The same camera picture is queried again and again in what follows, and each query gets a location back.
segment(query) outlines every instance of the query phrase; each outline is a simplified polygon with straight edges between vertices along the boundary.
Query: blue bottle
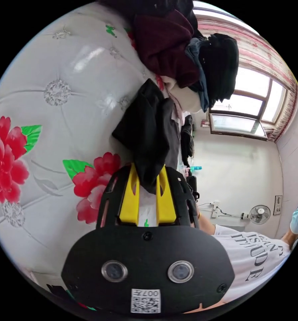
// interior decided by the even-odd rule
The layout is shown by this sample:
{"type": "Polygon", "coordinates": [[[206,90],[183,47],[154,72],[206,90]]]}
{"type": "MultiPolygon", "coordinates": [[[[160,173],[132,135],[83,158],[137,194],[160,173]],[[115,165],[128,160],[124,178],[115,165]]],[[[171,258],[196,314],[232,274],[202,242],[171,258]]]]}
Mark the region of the blue bottle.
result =
{"type": "Polygon", "coordinates": [[[191,166],[190,167],[190,171],[199,171],[199,170],[202,170],[202,167],[201,166],[191,166]]]}

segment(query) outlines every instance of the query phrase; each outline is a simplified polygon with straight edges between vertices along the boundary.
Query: pile of clothes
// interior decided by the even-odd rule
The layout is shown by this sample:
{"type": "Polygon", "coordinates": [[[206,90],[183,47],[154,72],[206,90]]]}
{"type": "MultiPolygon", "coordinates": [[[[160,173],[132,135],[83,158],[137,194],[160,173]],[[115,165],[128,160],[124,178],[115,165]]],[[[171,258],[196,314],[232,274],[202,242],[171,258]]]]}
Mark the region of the pile of clothes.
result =
{"type": "Polygon", "coordinates": [[[140,184],[151,194],[164,165],[177,169],[180,133],[171,119],[173,109],[172,99],[148,79],[112,133],[131,151],[140,184]]]}
{"type": "Polygon", "coordinates": [[[192,137],[192,116],[185,118],[185,123],[181,127],[181,157],[185,166],[190,167],[188,157],[192,157],[194,153],[194,141],[192,137]]]}
{"type": "Polygon", "coordinates": [[[198,30],[192,0],[99,0],[133,27],[143,64],[162,77],[172,100],[191,113],[229,99],[238,72],[237,41],[198,30]]]}

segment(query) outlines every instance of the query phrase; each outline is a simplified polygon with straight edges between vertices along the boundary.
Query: white fabric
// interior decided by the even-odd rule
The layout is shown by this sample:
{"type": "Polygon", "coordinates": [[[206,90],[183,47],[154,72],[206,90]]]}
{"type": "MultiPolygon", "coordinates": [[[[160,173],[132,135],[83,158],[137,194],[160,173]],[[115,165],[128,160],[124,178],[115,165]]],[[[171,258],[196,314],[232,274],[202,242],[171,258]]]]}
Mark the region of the white fabric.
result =
{"type": "Polygon", "coordinates": [[[214,237],[227,251],[235,279],[223,302],[235,300],[271,278],[290,254],[289,246],[255,232],[216,225],[214,237]]]}
{"type": "Polygon", "coordinates": [[[182,111],[188,111],[190,113],[197,113],[201,110],[200,97],[197,93],[190,88],[180,88],[175,79],[167,76],[161,76],[161,79],[165,83],[166,90],[171,94],[171,98],[175,98],[182,111]]]}
{"type": "MultiPolygon", "coordinates": [[[[78,221],[83,198],[63,160],[93,164],[106,152],[119,154],[121,165],[131,160],[111,133],[141,85],[157,78],[140,61],[128,30],[113,10],[88,4],[34,37],[0,81],[0,118],[9,117],[11,129],[42,126],[34,148],[20,157],[29,176],[19,202],[0,204],[0,243],[31,271],[60,275],[71,246],[95,228],[78,221]]],[[[140,223],[154,226],[149,197],[141,205],[140,223]]]]}

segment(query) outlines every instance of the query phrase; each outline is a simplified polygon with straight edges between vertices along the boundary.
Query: white wall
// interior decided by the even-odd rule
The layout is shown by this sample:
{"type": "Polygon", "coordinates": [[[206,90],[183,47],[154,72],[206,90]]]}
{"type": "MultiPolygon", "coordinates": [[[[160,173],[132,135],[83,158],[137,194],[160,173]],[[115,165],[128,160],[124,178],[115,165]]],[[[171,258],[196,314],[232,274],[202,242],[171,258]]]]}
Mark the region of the white wall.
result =
{"type": "MultiPolygon", "coordinates": [[[[273,142],[210,134],[209,129],[196,132],[194,165],[198,204],[219,201],[223,212],[239,215],[256,205],[274,211],[275,195],[283,194],[282,169],[278,149],[273,142]]],[[[211,211],[202,211],[210,218],[211,211]]],[[[237,218],[211,219],[213,224],[244,226],[245,231],[275,237],[280,215],[271,215],[267,223],[256,225],[237,218]]]]}
{"type": "Polygon", "coordinates": [[[204,113],[202,110],[198,111],[195,114],[192,114],[193,123],[196,126],[196,130],[200,130],[201,121],[207,119],[207,113],[204,113]]]}
{"type": "Polygon", "coordinates": [[[284,198],[277,238],[281,238],[289,228],[292,213],[298,206],[298,102],[296,103],[293,118],[277,142],[284,178],[284,198]]]}

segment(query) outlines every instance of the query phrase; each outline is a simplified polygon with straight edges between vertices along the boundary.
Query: person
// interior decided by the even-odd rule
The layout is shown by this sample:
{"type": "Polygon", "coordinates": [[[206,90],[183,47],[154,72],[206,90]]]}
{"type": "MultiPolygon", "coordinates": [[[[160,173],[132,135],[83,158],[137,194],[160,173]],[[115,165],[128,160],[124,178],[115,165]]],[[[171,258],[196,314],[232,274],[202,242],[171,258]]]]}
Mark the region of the person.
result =
{"type": "MultiPolygon", "coordinates": [[[[235,278],[222,300],[210,308],[228,303],[252,291],[273,276],[288,258],[298,240],[298,208],[292,215],[290,227],[279,239],[270,239],[256,232],[238,232],[213,225],[199,212],[199,228],[215,237],[226,249],[235,278]]],[[[199,309],[187,313],[205,310],[199,309]]]]}

